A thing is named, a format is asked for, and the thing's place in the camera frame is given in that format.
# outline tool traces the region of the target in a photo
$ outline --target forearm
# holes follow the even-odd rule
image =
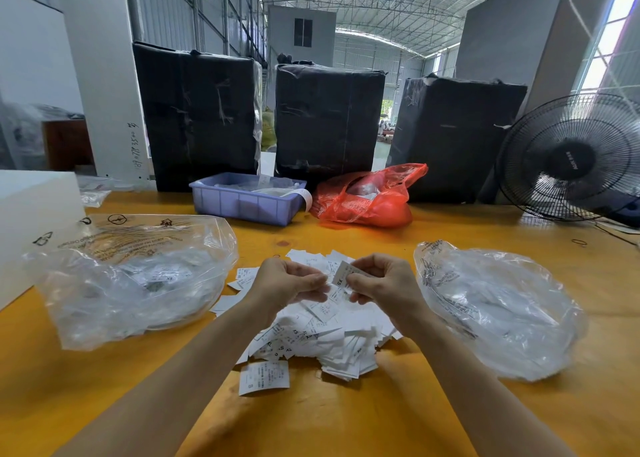
[[[240,303],[92,421],[54,457],[173,457],[262,329],[259,307]]]
[[[432,313],[401,331],[427,358],[479,457],[574,457]]]

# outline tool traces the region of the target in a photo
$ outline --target fan guard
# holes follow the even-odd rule
[[[640,199],[640,105],[581,93],[546,103],[510,128],[495,165],[507,199],[556,221],[612,214]]]

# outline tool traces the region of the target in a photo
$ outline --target wooden table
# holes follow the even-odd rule
[[[98,211],[188,214],[193,206],[186,194],[113,193]],[[412,260],[417,243],[436,239],[529,256],[588,312],[589,334],[562,374],[507,386],[579,455],[640,455],[640,251],[591,227],[523,218],[513,207],[412,211],[413,223],[396,230],[322,225],[304,213],[286,228],[231,221],[237,266],[257,266],[291,248],[336,249],[352,257],[384,251]],[[62,351],[42,300],[30,290],[0,312],[0,455],[49,455],[212,318],[90,353]],[[412,341],[389,342],[377,360],[379,369],[344,383],[321,375],[315,359],[293,358],[290,389],[250,397],[237,395],[239,373],[233,371],[179,455],[475,455]]]

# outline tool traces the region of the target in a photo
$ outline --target black wrapped package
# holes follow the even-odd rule
[[[158,191],[219,174],[256,174],[262,69],[252,59],[133,45]]]
[[[370,171],[385,89],[383,71],[278,65],[276,175],[319,182]]]
[[[425,163],[410,202],[472,203],[527,94],[525,85],[407,79],[387,167]]]

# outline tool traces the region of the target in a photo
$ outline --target blue plastic crate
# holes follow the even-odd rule
[[[216,184],[242,184],[258,180],[260,176],[224,172],[192,182],[193,204],[199,214],[212,214],[221,218],[237,218],[267,225],[287,226],[305,200],[299,194],[284,197],[240,191]],[[307,182],[291,179],[304,189]]]

